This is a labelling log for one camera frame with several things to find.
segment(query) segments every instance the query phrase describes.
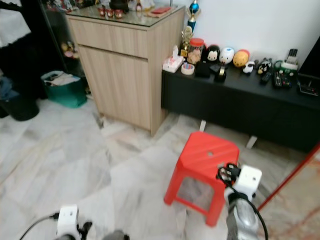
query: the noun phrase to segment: yellow round toy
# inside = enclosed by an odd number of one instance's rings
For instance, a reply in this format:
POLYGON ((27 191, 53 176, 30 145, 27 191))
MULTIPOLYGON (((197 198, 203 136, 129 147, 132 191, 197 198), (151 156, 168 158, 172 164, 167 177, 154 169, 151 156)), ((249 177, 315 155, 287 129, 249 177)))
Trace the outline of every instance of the yellow round toy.
POLYGON ((237 67, 243 67, 249 61, 250 53, 245 49, 240 49, 233 57, 233 64, 237 67))

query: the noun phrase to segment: cabinet door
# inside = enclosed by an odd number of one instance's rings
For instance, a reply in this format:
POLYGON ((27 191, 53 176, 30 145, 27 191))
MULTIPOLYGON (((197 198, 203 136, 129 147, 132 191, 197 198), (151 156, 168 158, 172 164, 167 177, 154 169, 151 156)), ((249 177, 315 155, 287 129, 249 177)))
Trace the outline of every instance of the cabinet door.
POLYGON ((99 111, 149 130, 147 60, 85 46, 79 51, 99 111))

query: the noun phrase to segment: glass top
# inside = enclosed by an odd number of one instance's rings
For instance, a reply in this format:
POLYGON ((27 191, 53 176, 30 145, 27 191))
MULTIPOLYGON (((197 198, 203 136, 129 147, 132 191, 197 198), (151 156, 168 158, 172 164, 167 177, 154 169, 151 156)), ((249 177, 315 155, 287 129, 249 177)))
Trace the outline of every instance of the glass top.
MULTIPOLYGON (((118 23, 124 23, 124 24, 133 24, 133 25, 151 27, 152 25, 158 23, 159 21, 166 18, 167 16, 177 12, 182 8, 185 8, 184 5, 173 5, 172 9, 169 10, 165 15, 161 17, 150 17, 147 15, 148 11, 142 11, 142 12, 129 11, 128 13, 124 14, 122 18, 116 19, 115 17, 109 18, 107 15, 100 16, 98 8, 101 8, 101 7, 102 7, 101 5, 89 6, 79 10, 68 12, 67 14, 71 16, 77 16, 77 17, 100 19, 100 20, 106 20, 106 21, 112 21, 112 22, 118 22, 118 23)), ((157 4, 150 11, 153 11, 154 9, 160 8, 160 7, 167 7, 167 6, 157 4)))

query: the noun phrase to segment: teal storage bin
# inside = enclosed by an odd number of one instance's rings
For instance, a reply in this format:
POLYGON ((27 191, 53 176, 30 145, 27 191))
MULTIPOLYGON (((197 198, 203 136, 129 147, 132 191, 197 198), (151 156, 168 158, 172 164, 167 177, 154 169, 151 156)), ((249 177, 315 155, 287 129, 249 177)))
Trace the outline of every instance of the teal storage bin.
MULTIPOLYGON (((61 71, 51 71, 44 74, 41 79, 44 81, 61 71)), ((77 81, 61 86, 48 86, 43 82, 48 99, 68 108, 79 108, 87 102, 84 84, 80 77, 73 76, 77 81)))

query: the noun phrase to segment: black trash bin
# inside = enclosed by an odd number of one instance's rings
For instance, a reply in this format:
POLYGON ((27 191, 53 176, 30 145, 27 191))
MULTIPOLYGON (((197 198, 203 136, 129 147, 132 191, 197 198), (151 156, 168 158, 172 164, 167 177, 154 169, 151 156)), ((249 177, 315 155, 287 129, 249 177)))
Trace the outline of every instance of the black trash bin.
POLYGON ((26 121, 34 118, 39 113, 36 101, 22 95, 10 100, 0 100, 0 108, 3 108, 17 121, 26 121))
POLYGON ((0 106, 0 119, 5 118, 9 114, 0 106))

